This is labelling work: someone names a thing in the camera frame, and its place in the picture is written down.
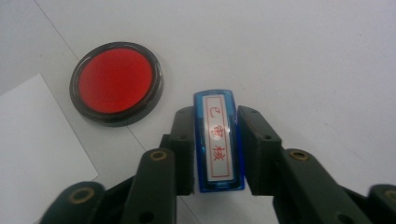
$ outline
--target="white paper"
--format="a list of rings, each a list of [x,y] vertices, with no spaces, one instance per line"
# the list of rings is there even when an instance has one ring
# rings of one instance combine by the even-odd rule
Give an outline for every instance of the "white paper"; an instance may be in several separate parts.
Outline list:
[[[97,173],[40,75],[0,96],[0,223],[39,220]]]

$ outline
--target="blue container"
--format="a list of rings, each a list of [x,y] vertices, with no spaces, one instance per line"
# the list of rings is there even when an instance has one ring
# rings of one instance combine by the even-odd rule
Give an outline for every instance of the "blue container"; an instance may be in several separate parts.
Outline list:
[[[233,93],[194,94],[194,128],[201,192],[245,188],[241,138]]]

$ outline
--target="printed label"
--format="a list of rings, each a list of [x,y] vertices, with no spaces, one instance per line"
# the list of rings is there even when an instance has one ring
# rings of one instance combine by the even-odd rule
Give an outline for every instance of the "printed label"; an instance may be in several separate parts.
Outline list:
[[[203,104],[207,180],[232,180],[233,154],[224,96],[204,96]]]

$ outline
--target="white label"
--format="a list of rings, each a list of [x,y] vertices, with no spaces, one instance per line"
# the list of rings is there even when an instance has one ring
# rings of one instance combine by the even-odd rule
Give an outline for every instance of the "white label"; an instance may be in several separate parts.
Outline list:
[[[233,154],[224,96],[204,96],[203,105],[207,180],[232,180]]]

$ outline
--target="transparent blue case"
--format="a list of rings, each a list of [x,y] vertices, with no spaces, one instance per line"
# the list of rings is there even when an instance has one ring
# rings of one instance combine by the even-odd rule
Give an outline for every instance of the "transparent blue case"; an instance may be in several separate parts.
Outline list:
[[[233,93],[194,94],[194,128],[201,192],[245,188],[242,148]]]

